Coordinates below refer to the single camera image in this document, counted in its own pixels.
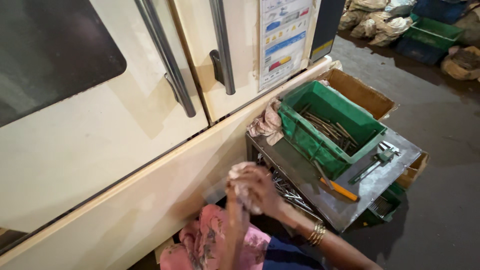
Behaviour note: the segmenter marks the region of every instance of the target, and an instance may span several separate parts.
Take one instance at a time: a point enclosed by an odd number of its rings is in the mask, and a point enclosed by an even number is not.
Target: metal table
[[[360,197],[359,202],[353,202],[320,182],[321,175],[317,169],[284,138],[270,146],[265,136],[251,137],[247,132],[246,137],[248,160],[257,161],[258,154],[262,154],[266,162],[293,184],[314,213],[326,221],[326,226],[338,233],[348,228],[421,154],[420,148],[388,129],[384,140],[399,148],[400,156],[394,156],[391,162],[377,167],[361,181],[350,185],[348,180],[365,168],[376,153],[381,152],[379,147],[375,147],[335,180],[335,183]]]

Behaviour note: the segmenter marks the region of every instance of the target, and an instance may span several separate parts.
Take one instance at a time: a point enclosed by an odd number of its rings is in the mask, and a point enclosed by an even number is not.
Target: instruction chart
[[[300,68],[312,0],[262,0],[260,5],[260,88]]]

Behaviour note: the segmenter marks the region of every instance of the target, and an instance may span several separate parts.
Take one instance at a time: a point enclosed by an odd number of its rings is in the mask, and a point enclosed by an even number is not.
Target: orange handle
[[[324,179],[323,177],[320,178],[320,181],[322,181],[322,183],[324,183],[324,184],[327,184],[327,182],[325,181],[325,179]],[[351,199],[352,201],[355,201],[355,202],[356,202],[356,201],[358,200],[359,197],[358,197],[357,195],[355,195],[355,194],[351,193],[350,191],[342,188],[342,186],[340,186],[339,184],[336,184],[336,183],[333,182],[333,181],[330,181],[330,183],[332,183],[333,187],[335,188],[335,190],[336,190],[338,193],[340,193],[340,194],[342,194],[343,196]]]

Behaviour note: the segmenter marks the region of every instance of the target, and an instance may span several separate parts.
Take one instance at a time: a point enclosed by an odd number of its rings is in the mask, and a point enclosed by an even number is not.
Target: metal handle
[[[175,61],[175,56],[168,43],[167,35],[160,23],[152,0],[135,0],[135,3],[152,37],[156,50],[162,59],[163,65],[167,70],[170,85],[172,86],[175,96],[178,98],[177,101],[183,107],[188,117],[194,117],[196,114],[195,107],[188,95],[187,87],[183,81],[179,66],[177,61]]]
[[[223,0],[210,0],[210,8],[212,9],[216,43],[218,45],[218,53],[222,64],[225,89],[227,95],[233,95],[235,94],[235,84],[233,82],[232,60],[230,59],[230,46],[228,45],[227,24],[225,23]]]

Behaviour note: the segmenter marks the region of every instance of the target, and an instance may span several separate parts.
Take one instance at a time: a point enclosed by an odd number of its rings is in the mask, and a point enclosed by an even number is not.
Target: wet floor
[[[431,157],[390,223],[343,237],[389,270],[477,269],[480,82],[457,81],[348,32],[329,55],[399,104],[384,124]]]

